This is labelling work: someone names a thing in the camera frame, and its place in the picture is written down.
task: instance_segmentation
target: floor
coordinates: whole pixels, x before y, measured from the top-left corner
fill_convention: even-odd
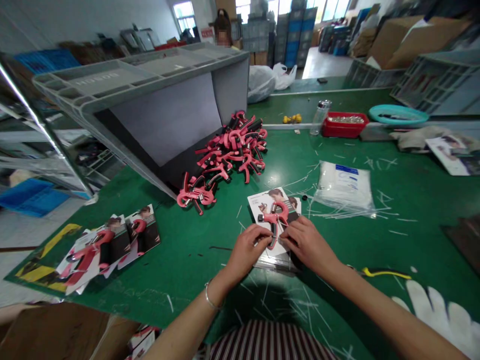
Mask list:
[[[0,248],[40,245],[84,203],[85,200],[71,197],[42,218],[0,209]],[[0,308],[17,303],[53,300],[51,296],[3,280],[29,253],[0,252]]]
[[[318,46],[311,47],[305,68],[297,70],[296,79],[346,76],[352,62],[351,57],[333,56],[327,52],[319,52]]]

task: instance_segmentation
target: white wall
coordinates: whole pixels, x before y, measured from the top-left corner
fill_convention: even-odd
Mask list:
[[[378,16],[382,18],[382,16],[385,15],[385,12],[389,8],[390,4],[394,2],[395,0],[358,0],[355,9],[347,11],[345,17],[351,19],[352,17],[357,16],[360,10],[371,8],[374,4],[380,4]]]
[[[97,33],[117,39],[132,23],[152,28],[162,43],[179,37],[167,0],[0,0],[0,51],[17,54],[62,41],[96,41]]]

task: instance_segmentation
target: window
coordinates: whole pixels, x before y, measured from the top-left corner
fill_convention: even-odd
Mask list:
[[[180,32],[183,33],[185,29],[190,29],[190,34],[194,37],[193,28],[195,25],[194,8],[190,1],[181,2],[173,5],[173,12],[175,13]]]
[[[327,0],[322,21],[340,19],[347,13],[349,0]]]
[[[290,12],[290,4],[292,0],[269,0],[268,1],[268,11],[273,11],[275,14],[275,21],[277,21],[277,17],[279,14],[286,14]],[[236,0],[236,14],[241,14],[241,22],[246,24],[249,21],[249,14],[250,14],[250,0]]]

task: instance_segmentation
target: plastic bag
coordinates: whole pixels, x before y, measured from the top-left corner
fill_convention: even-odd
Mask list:
[[[283,90],[288,88],[295,80],[297,75],[297,65],[295,65],[289,74],[287,74],[287,67],[281,63],[277,63],[273,66],[273,72],[275,74],[275,90]]]
[[[275,91],[276,77],[268,66],[250,66],[247,102],[258,103]]]
[[[368,170],[322,161],[318,190],[313,199],[347,213],[345,217],[376,217]]]

